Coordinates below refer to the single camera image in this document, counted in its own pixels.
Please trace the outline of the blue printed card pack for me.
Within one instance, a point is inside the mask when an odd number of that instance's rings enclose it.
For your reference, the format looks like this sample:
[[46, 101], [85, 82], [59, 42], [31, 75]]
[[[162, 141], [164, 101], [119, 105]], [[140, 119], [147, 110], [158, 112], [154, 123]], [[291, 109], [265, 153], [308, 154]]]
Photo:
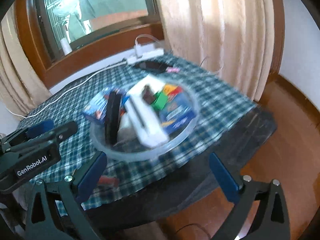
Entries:
[[117, 87], [106, 87], [96, 94], [83, 108], [82, 115], [89, 121], [96, 123], [97, 125], [103, 125], [106, 119], [106, 106], [108, 97], [111, 92], [116, 92], [123, 96], [121, 100], [121, 108], [124, 107], [124, 103], [129, 98], [126, 96], [127, 91]]

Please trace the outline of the black rectangular case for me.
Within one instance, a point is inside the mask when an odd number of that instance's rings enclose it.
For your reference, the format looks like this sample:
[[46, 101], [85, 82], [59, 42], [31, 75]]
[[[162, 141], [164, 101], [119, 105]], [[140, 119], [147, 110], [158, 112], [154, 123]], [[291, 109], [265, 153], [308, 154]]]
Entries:
[[108, 97], [105, 117], [105, 141], [107, 144], [115, 145], [117, 143], [117, 134], [120, 124], [120, 111], [122, 106], [121, 93], [113, 90]]

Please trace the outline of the large white sponge block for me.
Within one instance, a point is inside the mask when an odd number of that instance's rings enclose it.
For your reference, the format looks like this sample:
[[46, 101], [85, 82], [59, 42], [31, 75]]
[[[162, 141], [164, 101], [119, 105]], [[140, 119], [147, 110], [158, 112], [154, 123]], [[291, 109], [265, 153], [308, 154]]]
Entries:
[[161, 79], [155, 77], [154, 75], [147, 75], [146, 77], [142, 78], [140, 81], [135, 83], [126, 93], [127, 96], [132, 96], [134, 95], [135, 97], [140, 97], [141, 100], [145, 105], [149, 105], [149, 103], [146, 103], [143, 100], [143, 90], [145, 86], [148, 86], [149, 89], [151, 90], [152, 94], [156, 94], [157, 92], [160, 92], [163, 90], [165, 86], [165, 82], [162, 81]]

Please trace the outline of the white sponge with black stripe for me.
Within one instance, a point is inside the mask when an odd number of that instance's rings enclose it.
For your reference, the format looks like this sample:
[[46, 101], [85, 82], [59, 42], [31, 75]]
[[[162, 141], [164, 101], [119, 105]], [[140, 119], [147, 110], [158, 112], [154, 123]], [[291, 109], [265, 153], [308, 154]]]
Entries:
[[169, 142], [153, 108], [138, 95], [130, 95], [124, 105], [139, 142], [156, 148]]

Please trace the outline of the brown perfume bottle gold cap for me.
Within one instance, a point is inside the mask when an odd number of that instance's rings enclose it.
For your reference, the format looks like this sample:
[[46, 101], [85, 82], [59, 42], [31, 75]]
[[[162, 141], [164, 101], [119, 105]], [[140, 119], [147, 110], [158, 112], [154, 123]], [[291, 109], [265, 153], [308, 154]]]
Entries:
[[156, 96], [149, 85], [144, 86], [144, 89], [142, 91], [142, 98], [149, 105], [151, 105], [156, 100]]

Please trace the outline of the green toy brick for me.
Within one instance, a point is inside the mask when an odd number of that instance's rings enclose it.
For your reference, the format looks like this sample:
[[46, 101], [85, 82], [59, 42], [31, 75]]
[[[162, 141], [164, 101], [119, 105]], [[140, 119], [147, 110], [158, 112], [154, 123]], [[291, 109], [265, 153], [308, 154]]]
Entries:
[[163, 91], [157, 92], [155, 94], [155, 100], [151, 104], [151, 106], [155, 111], [161, 111], [165, 107], [167, 101], [168, 101], [168, 96]]

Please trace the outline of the yellow toy brick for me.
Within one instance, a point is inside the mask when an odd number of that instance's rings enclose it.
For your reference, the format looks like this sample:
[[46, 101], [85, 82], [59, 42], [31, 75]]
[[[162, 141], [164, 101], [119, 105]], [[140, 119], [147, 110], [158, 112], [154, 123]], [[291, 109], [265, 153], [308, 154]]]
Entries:
[[171, 95], [174, 95], [176, 94], [176, 89], [178, 87], [175, 86], [175, 85], [171, 85], [171, 84], [166, 84], [163, 88], [163, 92], [166, 96], [171, 96]]

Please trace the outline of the red blue card box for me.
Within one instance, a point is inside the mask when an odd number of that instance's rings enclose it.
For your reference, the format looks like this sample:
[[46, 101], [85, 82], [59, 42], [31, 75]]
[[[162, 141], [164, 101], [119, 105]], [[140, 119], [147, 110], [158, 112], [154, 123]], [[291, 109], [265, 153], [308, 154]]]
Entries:
[[168, 93], [168, 101], [159, 111], [162, 128], [168, 135], [178, 131], [196, 117], [193, 103], [188, 93], [180, 86]]

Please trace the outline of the beige curtain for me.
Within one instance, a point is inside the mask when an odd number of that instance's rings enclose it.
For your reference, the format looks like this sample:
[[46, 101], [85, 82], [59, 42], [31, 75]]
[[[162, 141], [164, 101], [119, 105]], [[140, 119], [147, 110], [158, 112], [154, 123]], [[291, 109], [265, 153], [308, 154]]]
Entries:
[[259, 101], [274, 49], [272, 0], [156, 0], [165, 45]]
[[22, 120], [51, 96], [23, 51], [12, 5], [1, 20], [1, 102]]

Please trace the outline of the clear plastic bowl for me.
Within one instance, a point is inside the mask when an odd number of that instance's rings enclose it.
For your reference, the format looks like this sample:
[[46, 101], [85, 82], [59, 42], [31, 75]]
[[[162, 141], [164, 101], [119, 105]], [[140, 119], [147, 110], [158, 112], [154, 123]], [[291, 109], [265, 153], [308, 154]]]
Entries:
[[92, 123], [90, 125], [89, 135], [93, 146], [97, 150], [104, 152], [110, 159], [131, 163], [156, 159], [160, 155], [166, 154], [177, 148], [182, 142], [188, 139], [199, 119], [200, 104], [196, 98], [195, 90], [191, 88], [190, 85], [169, 78], [166, 78], [165, 81], [180, 85], [187, 94], [187, 99], [195, 111], [195, 117], [190, 121], [185, 123], [182, 121], [178, 122], [181, 125], [180, 128], [169, 135], [170, 140], [167, 143], [157, 146], [156, 148], [147, 148], [140, 144], [137, 139], [134, 139], [129, 142], [121, 142], [116, 146], [110, 146], [104, 141], [105, 132], [103, 127]]

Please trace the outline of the white cup on sill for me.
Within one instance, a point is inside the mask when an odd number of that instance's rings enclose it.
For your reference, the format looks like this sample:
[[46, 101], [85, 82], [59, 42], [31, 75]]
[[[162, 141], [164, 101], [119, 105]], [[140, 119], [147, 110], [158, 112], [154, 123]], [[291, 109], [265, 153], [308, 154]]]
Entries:
[[66, 37], [62, 38], [60, 40], [60, 43], [61, 43], [61, 47], [62, 47], [64, 55], [68, 55], [72, 52], [72, 48], [71, 48]]

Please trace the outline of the black smartphone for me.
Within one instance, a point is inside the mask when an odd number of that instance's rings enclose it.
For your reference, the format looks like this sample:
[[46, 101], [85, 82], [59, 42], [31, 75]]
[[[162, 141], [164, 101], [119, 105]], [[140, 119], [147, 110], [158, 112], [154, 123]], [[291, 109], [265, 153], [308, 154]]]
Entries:
[[171, 68], [170, 65], [157, 61], [141, 61], [136, 63], [134, 67], [156, 74], [167, 72]]

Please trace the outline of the white power strip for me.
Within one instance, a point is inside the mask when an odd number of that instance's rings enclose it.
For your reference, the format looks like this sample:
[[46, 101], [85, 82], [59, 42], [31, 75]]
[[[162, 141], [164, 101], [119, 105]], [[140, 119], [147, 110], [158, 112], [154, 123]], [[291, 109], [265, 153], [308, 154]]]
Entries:
[[157, 48], [155, 50], [152, 51], [148, 51], [148, 52], [144, 52], [141, 56], [137, 56], [136, 54], [129, 56], [126, 59], [127, 64], [132, 65], [132, 64], [136, 64], [138, 62], [141, 61], [147, 61], [159, 56], [163, 56], [164, 55], [164, 49], [163, 48]]

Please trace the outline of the beige curtain right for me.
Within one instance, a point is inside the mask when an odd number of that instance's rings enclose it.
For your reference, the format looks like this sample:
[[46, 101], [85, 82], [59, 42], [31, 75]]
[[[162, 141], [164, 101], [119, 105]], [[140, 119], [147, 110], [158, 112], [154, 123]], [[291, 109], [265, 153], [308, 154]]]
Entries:
[[165, 45], [259, 101], [274, 49], [272, 0], [156, 0]]

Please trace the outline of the wooden window frame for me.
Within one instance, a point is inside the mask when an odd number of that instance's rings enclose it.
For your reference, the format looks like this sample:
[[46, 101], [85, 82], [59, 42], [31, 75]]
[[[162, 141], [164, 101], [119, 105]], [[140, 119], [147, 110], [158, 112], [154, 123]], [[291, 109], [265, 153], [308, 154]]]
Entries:
[[133, 27], [101, 37], [53, 62], [41, 33], [40, 22], [43, 18], [37, 14], [35, 0], [16, 0], [14, 7], [22, 48], [32, 69], [47, 88], [52, 88], [108, 56], [132, 48], [137, 35], [150, 34], [159, 40], [164, 38], [162, 24], [158, 18], [150, 23], [141, 18], [135, 20], [136, 24]]

